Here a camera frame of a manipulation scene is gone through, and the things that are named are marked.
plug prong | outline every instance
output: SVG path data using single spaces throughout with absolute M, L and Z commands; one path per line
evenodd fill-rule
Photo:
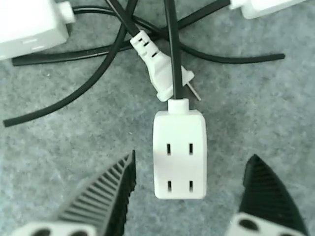
M 193 86 L 188 82 L 187 83 L 188 88 L 192 91 L 193 95 L 195 95 L 195 97 L 201 101 L 201 97 L 199 96 L 199 94 L 197 93 L 197 91 L 193 88 Z

cord strain relief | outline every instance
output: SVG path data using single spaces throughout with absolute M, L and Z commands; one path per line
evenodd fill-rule
M 169 99 L 167 101 L 168 112 L 170 114 L 187 114 L 189 112 L 189 100 L 184 99 Z

black electric wire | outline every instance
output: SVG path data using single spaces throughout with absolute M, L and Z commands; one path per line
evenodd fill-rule
M 183 99 L 182 60 L 175 2 L 164 0 L 164 6 L 171 49 L 174 99 Z
M 131 37 L 135 37 L 140 30 L 136 24 L 132 21 L 131 16 L 128 16 L 117 0 L 105 0 L 111 9 L 116 13 L 116 16 L 121 23 L 126 27 L 126 30 L 130 33 Z
M 179 29 L 183 29 L 184 27 L 195 23 L 196 21 L 202 19 L 203 17 L 208 16 L 209 14 L 213 12 L 216 12 L 217 10 L 227 5 L 229 5 L 229 0 L 216 0 L 215 2 L 181 19 L 178 23 Z M 73 10 L 75 14 L 100 13 L 100 14 L 107 14 L 107 15 L 115 15 L 115 13 L 110 8 L 101 7 L 101 6 L 79 6 L 79 7 L 74 7 Z M 163 37 L 161 33 L 167 32 L 165 31 L 165 28 L 159 29 L 158 27 L 154 26 L 153 24 L 139 17 L 134 16 L 133 19 L 140 26 L 153 32 L 149 34 L 150 38 L 153 41 Z M 21 56 L 21 57 L 12 59 L 12 63 L 14 66 L 23 66 L 23 65 L 56 63 L 56 62 L 66 62 L 66 61 L 73 61 L 73 60 L 80 60 L 80 59 L 88 59 L 88 58 L 93 58 L 93 57 L 98 57 L 98 56 L 103 56 L 103 55 L 108 54 L 110 47 L 111 45 L 108 45 L 108 46 L 94 48 L 94 49 L 81 50 L 78 52 L 67 52 L 67 53 L 58 53 L 58 54 L 30 54 L 30 55 Z M 132 48 L 132 46 L 130 45 L 129 41 L 124 41 L 119 51 L 128 50 L 130 48 Z M 186 45 L 181 45 L 181 48 L 185 52 L 195 57 L 199 57 L 207 61 L 218 62 L 218 63 L 245 64 L 245 63 L 275 61 L 275 60 L 280 60 L 280 59 L 285 58 L 284 54 L 272 54 L 272 55 L 247 57 L 247 58 L 227 58 L 227 57 L 220 57 L 220 56 L 205 54 L 191 47 L 188 47 Z
M 128 15 L 132 16 L 134 13 L 134 10 L 137 6 L 138 0 L 129 0 L 127 3 L 126 7 L 126 12 Z M 121 44 L 124 41 L 124 38 L 127 34 L 127 31 L 125 29 L 125 26 L 122 24 L 119 32 L 117 34 L 117 37 L 115 39 L 115 42 L 110 49 L 107 57 L 105 60 L 102 62 L 102 64 L 99 66 L 99 68 L 96 70 L 96 72 L 80 87 L 78 88 L 75 92 L 64 98 L 63 100 L 46 107 L 44 109 L 38 110 L 36 112 L 32 112 L 29 114 L 26 114 L 24 116 L 16 117 L 16 118 L 11 118 L 3 121 L 3 124 L 5 127 L 10 127 L 14 125 L 18 125 L 21 123 L 25 123 L 43 116 L 46 116 L 50 113 L 53 113 L 69 103 L 73 102 L 77 98 L 79 98 L 82 94 L 84 94 L 87 90 L 89 90 L 100 78 L 101 76 L 105 73 L 111 62 L 114 60 Z

white power adapter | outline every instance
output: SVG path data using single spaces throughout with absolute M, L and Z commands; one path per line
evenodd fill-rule
M 157 90 L 157 97 L 165 102 L 173 96 L 173 75 L 170 56 L 161 52 L 149 36 L 141 30 L 130 40 L 131 45 L 138 52 L 138 55 L 145 62 L 150 76 L 150 81 Z M 192 71 L 187 71 L 182 66 L 183 86 L 189 88 L 197 96 L 189 82 L 194 78 Z
M 168 100 L 153 125 L 154 189 L 159 199 L 202 199 L 207 191 L 207 132 L 189 100 Z
M 65 43 L 66 24 L 75 17 L 69 2 L 1 0 L 0 60 L 31 54 Z
M 241 7 L 244 17 L 253 19 L 303 1 L 306 0 L 231 0 L 230 9 Z

outlet slot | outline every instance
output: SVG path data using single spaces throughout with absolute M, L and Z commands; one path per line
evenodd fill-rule
M 167 185 L 168 185 L 168 187 L 167 187 L 168 192 L 172 192 L 172 182 L 169 181 L 169 182 L 167 183 Z
M 171 144 L 167 144 L 167 155 L 171 155 Z
M 193 155 L 193 145 L 189 144 L 189 155 Z
M 193 182 L 189 181 L 189 192 L 193 192 Z

